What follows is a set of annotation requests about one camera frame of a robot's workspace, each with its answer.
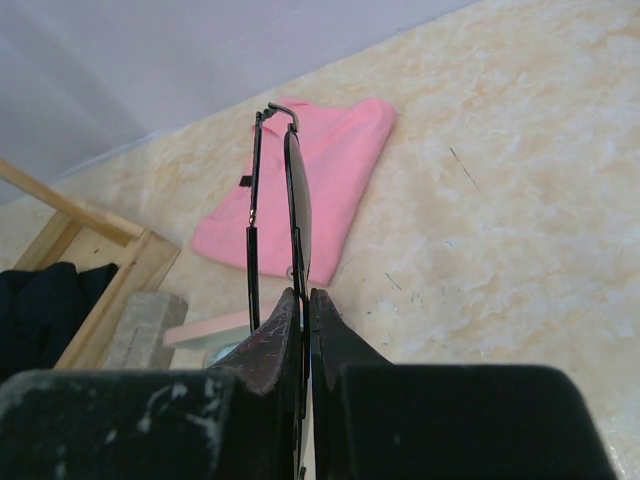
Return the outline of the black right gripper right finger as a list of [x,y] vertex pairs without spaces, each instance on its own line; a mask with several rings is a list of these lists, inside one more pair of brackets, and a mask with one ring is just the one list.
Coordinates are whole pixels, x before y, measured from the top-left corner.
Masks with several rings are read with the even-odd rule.
[[562,371],[400,365],[310,299],[320,479],[612,479],[585,401]]

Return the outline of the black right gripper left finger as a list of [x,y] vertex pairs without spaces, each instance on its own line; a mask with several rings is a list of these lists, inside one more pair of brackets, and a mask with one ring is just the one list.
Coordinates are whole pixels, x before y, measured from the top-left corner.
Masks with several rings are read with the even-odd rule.
[[5,479],[295,479],[298,300],[200,370],[34,370],[1,388]]

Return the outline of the pink glasses case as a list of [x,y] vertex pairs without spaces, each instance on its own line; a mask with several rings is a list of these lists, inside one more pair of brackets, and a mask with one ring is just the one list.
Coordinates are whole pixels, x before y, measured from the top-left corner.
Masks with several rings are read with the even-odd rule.
[[220,349],[242,342],[250,335],[247,311],[193,321],[165,331],[163,346],[174,349]]

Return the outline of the grey glasses case green lining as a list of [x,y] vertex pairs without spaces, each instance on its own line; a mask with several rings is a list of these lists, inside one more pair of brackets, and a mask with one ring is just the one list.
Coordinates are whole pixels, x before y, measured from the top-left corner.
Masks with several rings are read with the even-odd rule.
[[126,303],[107,350],[103,369],[168,369],[173,349],[164,333],[181,326],[188,312],[183,298],[166,292],[135,292]]

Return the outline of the tortoiseshell sunglasses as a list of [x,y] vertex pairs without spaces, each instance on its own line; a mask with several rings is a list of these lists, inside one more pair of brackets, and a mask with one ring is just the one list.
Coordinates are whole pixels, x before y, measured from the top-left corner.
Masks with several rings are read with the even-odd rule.
[[293,347],[293,359],[298,363],[298,366],[294,369],[298,380],[298,391],[294,396],[296,411],[293,424],[292,453],[295,477],[303,479],[307,472],[303,457],[309,425],[307,415],[310,374],[308,277],[311,262],[311,200],[298,138],[298,117],[293,110],[272,102],[268,103],[264,110],[256,113],[254,124],[249,223],[246,228],[249,325],[252,331],[260,326],[258,229],[256,227],[256,218],[259,203],[263,124],[277,113],[286,114],[291,118],[284,135],[283,152],[292,260],[289,276],[294,290],[292,332],[297,340],[297,344]]

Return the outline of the small light blue cloth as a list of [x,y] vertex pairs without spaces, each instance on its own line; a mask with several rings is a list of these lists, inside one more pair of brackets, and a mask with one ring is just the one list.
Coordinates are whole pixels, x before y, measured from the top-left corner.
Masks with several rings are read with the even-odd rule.
[[236,347],[237,347],[237,344],[230,344],[230,345],[216,347],[209,350],[203,358],[203,367],[204,368],[212,367],[214,364],[216,364],[217,362],[222,360],[224,357],[229,355]]

